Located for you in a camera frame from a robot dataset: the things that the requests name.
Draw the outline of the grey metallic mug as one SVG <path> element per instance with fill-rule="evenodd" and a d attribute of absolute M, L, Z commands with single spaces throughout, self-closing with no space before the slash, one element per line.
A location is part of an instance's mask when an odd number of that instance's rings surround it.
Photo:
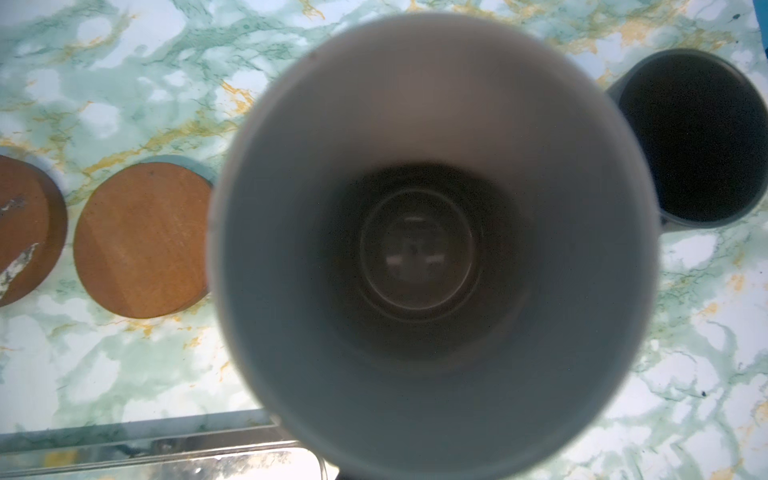
<path fill-rule="evenodd" d="M 355 479 L 501 479 L 575 440 L 648 325 L 656 195 L 580 68 L 391 16 L 283 73 L 214 188 L 208 276 L 258 401 Z"/>

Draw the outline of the round brown coaster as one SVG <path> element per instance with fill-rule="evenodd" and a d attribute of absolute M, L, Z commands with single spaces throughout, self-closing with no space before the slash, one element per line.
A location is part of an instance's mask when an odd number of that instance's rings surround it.
<path fill-rule="evenodd" d="M 211 184 L 172 163 L 139 163 L 88 199 L 73 243 L 78 277 L 106 310 L 146 319 L 182 311 L 207 293 Z"/>
<path fill-rule="evenodd" d="M 58 186 L 40 168 L 1 157 L 1 304 L 38 287 L 56 265 L 68 227 Z"/>

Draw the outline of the black mug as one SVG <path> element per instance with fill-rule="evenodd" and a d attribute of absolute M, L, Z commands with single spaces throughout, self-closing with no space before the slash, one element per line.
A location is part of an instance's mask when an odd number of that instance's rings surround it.
<path fill-rule="evenodd" d="M 767 192 L 767 106 L 726 60 L 671 49 L 641 60 L 607 90 L 653 177 L 665 233 L 714 229 Z"/>

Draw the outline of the round brown coaster front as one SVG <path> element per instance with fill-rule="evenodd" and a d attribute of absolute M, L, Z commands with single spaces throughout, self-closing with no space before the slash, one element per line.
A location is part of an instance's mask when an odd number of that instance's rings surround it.
<path fill-rule="evenodd" d="M 1 157 L 1 304 L 38 287 L 56 265 L 68 227 L 58 186 L 40 168 Z"/>

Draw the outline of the metal serving tray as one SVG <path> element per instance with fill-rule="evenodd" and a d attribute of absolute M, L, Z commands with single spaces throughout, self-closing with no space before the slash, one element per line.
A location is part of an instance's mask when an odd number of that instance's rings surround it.
<path fill-rule="evenodd" d="M 335 479 L 262 409 L 4 434 L 4 479 Z"/>

